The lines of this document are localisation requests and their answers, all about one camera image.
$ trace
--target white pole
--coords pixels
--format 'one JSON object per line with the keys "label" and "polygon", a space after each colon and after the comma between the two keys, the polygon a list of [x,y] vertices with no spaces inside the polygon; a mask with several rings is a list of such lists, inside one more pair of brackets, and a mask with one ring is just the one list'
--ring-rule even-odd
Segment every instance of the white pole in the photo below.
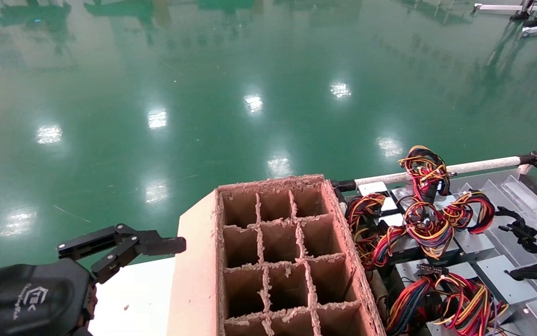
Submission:
{"label": "white pole", "polygon": [[[454,164],[452,166],[447,166],[447,172],[465,174],[465,173],[471,173],[471,172],[478,172],[480,170],[505,168],[505,167],[511,167],[511,166],[519,166],[519,165],[520,165],[520,157],[512,156],[512,157],[503,157],[501,159],[492,159],[492,160],[484,160],[484,161],[478,161],[478,162]],[[403,173],[397,173],[397,174],[374,176],[371,178],[356,179],[354,181],[356,182],[356,186],[367,184],[367,183],[374,183],[374,182],[383,182],[385,184],[390,184],[390,183],[410,181],[410,175],[403,172]]]}

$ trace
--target table surface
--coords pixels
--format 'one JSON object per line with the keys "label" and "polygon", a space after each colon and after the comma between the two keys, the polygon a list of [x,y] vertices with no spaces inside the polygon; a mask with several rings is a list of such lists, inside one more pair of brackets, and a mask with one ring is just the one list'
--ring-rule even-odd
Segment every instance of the table surface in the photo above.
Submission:
{"label": "table surface", "polygon": [[174,268],[175,258],[129,265],[97,285],[91,334],[167,336]]}

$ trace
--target cardboard divider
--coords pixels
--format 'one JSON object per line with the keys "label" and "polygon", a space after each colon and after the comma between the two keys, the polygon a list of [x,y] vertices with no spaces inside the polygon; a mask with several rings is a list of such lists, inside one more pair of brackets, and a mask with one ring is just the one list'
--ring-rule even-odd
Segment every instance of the cardboard divider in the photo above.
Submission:
{"label": "cardboard divider", "polygon": [[247,228],[257,222],[256,193],[252,191],[223,192],[222,206],[224,211],[224,224]]}
{"label": "cardboard divider", "polygon": [[329,181],[218,191],[217,336],[384,336]]}
{"label": "cardboard divider", "polygon": [[359,302],[342,308],[317,309],[322,336],[367,336],[360,309]]}
{"label": "cardboard divider", "polygon": [[352,286],[354,277],[350,277],[347,272],[345,258],[337,258],[339,256],[342,255],[332,258],[324,256],[308,261],[319,304],[352,302],[358,299]]}
{"label": "cardboard divider", "polygon": [[268,278],[271,311],[308,306],[308,287],[302,264],[269,267]]}
{"label": "cardboard divider", "polygon": [[290,221],[260,224],[264,262],[296,261],[300,247],[296,244],[296,226]]}
{"label": "cardboard divider", "polygon": [[310,217],[327,213],[319,186],[304,186],[293,190],[296,217]]}
{"label": "cardboard divider", "polygon": [[274,318],[270,326],[275,336],[314,336],[310,311]]}
{"label": "cardboard divider", "polygon": [[292,216],[289,190],[279,193],[258,193],[260,203],[260,220],[264,222],[286,219]]}
{"label": "cardboard divider", "polygon": [[308,217],[301,221],[304,247],[308,256],[319,257],[341,253],[341,246],[335,236],[332,215]]}
{"label": "cardboard divider", "polygon": [[225,265],[228,268],[258,263],[257,235],[253,228],[224,228]]}
{"label": "cardboard divider", "polygon": [[225,321],[226,336],[267,336],[262,324],[264,317],[261,315],[254,319],[241,321]]}
{"label": "cardboard divider", "polygon": [[228,313],[226,318],[258,313],[262,301],[262,268],[231,268],[223,272]]}

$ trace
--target metal rack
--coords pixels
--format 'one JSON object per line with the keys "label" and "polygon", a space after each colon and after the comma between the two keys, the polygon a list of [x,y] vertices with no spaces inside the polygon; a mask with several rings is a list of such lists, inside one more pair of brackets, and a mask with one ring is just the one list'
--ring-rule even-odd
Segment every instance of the metal rack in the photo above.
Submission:
{"label": "metal rack", "polygon": [[[527,225],[537,230],[537,180],[529,176],[531,168],[537,168],[537,152],[529,155],[506,157],[502,159],[471,162],[447,166],[447,171],[455,176],[451,179],[450,192],[452,196],[437,196],[437,202],[444,206],[459,197],[469,189],[479,189],[485,193],[495,206],[503,206],[520,214]],[[478,173],[478,175],[461,176]],[[406,173],[375,176],[349,181],[333,181],[335,193],[341,196],[345,191],[358,190],[366,192],[375,186],[386,185],[392,197],[399,199],[411,188],[399,187],[400,183],[408,182]],[[458,253],[446,266],[459,266],[462,269],[471,268],[478,277],[487,284],[495,298],[509,303],[508,316],[502,323],[505,329],[517,330],[522,336],[537,336],[537,280],[515,281],[505,271],[537,263],[537,254],[528,253],[516,242],[516,237],[510,232],[504,232],[499,226],[511,222],[508,217],[495,217],[491,227],[481,235],[467,237],[457,235],[454,239],[459,246]],[[411,270],[416,259],[415,253],[394,260],[391,279],[403,276],[413,276]],[[419,333],[420,336],[450,336],[454,333],[445,328],[427,325]]]}

